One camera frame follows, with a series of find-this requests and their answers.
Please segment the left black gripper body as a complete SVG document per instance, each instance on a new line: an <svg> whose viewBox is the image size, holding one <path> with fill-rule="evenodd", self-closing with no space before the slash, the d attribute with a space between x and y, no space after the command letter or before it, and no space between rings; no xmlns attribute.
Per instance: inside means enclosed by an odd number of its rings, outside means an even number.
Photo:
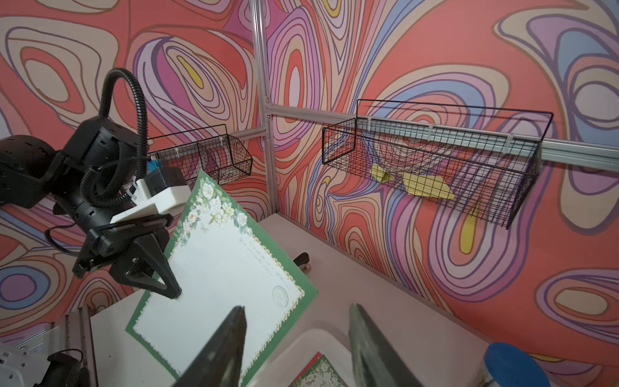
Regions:
<svg viewBox="0 0 619 387"><path fill-rule="evenodd" d="M78 253L73 273L83 278L90 271L111 266L135 237L156 231L168 232L172 221L173 216L158 214L92 228Z"/></svg>

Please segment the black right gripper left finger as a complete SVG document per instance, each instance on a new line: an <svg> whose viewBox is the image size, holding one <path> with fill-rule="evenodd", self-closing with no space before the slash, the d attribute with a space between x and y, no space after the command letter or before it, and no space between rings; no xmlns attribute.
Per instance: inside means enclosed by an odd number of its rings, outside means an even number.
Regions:
<svg viewBox="0 0 619 387"><path fill-rule="evenodd" d="M245 310L235 306L173 386L240 386L246 331Z"/></svg>

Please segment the green floral stationery sheet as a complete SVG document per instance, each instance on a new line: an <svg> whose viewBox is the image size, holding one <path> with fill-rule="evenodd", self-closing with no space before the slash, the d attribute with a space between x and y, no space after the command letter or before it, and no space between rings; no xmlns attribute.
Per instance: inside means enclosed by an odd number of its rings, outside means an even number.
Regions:
<svg viewBox="0 0 619 387"><path fill-rule="evenodd" d="M317 352L295 377L291 387L345 387L347 384L336 372L327 357Z"/></svg>
<svg viewBox="0 0 619 387"><path fill-rule="evenodd" d="M239 384L248 385L318 295L266 230L205 172L165 255L181 294L170 299L145 292L126 331L175 379L241 306L247 333Z"/></svg>

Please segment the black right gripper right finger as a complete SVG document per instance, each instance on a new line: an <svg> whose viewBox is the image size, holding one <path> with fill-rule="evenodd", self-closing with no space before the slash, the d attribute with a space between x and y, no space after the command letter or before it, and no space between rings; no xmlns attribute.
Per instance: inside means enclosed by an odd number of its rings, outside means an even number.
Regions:
<svg viewBox="0 0 619 387"><path fill-rule="evenodd" d="M422 386L358 303L350 308L349 339L357 386Z"/></svg>

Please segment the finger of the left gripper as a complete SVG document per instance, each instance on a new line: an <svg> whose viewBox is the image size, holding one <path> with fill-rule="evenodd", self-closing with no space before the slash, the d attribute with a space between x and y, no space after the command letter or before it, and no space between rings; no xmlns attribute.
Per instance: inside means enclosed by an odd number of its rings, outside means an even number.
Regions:
<svg viewBox="0 0 619 387"><path fill-rule="evenodd" d="M121 285L149 290L170 299L178 298L182 288L164 254L168 242L166 231L135 237L111 265L111 277Z"/></svg>

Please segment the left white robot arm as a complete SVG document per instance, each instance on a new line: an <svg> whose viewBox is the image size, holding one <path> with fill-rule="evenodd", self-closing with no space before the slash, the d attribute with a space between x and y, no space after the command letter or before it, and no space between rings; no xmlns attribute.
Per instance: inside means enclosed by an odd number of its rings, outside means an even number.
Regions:
<svg viewBox="0 0 619 387"><path fill-rule="evenodd" d="M74 255L77 277L108 267L120 284L175 297L181 288L163 253L172 216L133 205L123 189L144 182L143 192L159 198L185 185L178 169L148 171L147 143L145 126L133 132L103 116L83 122L60 150L31 135L3 138L1 203L30 209L52 196L55 213L86 235Z"/></svg>

